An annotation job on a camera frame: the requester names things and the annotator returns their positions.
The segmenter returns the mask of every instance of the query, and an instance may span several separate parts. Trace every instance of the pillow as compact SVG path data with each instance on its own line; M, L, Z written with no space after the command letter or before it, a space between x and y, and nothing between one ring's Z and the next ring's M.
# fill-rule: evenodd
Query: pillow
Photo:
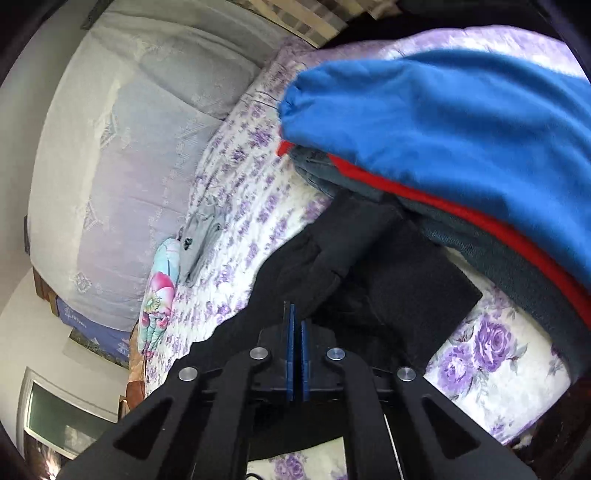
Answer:
M156 250L139 313L138 350L151 358L168 326L180 270L180 242L169 238Z

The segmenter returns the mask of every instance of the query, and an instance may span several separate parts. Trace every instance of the blue fleece blanket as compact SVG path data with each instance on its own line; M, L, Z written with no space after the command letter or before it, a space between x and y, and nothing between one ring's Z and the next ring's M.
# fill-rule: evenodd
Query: blue fleece blanket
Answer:
M279 108L286 140L508 222L591 291L591 85L468 50L328 62Z

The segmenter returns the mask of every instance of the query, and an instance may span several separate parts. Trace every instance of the red trim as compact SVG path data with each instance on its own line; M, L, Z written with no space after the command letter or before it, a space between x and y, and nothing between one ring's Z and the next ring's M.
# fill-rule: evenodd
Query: red trim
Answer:
M287 140L281 140L279 147L277 147L277 156L282 157L286 153L289 153L292 147L295 147L295 143L288 142Z
M591 296L589 293L570 274L566 273L549 255L540 250L538 246L533 244L513 227L484 213L406 187L395 181L373 175L342 158L331 154L329 154L329 158L339 171L350 179L362 181L376 189L395 193L396 195L410 200L416 200L417 202L432 205L440 210L463 218L495 236L505 245L512 248L521 256L529 260L530 263L538 267L540 271L564 294L583 321L591 327Z

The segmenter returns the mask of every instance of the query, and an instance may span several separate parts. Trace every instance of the metal screw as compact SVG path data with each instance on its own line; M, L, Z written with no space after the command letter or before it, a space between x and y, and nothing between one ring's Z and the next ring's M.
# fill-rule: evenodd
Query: metal screw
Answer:
M193 367L185 367L178 373L178 377L183 382L192 382L197 378L197 369Z
M400 367L396 374L403 382L412 382L417 377L416 372L410 367Z
M326 352L326 356L331 360L342 360L345 358L345 351L342 348L331 348L328 352Z
M264 360L269 355L269 351L263 346L256 346L251 350L253 360Z

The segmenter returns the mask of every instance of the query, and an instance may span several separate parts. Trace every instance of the white wall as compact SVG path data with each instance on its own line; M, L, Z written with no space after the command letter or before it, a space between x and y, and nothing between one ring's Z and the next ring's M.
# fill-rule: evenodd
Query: white wall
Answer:
M13 441L26 367L114 413L127 381L126 370L68 339L71 328L35 295L23 251L22 219L45 115L95 2L63 5L36 32L0 87L0 420Z
M23 251L33 164L53 93L96 0L69 0L35 33L0 86L0 311L30 267Z
M13 442L26 367L70 394L117 413L129 372L68 338L72 328L35 294L32 270L0 315L0 328L0 420Z

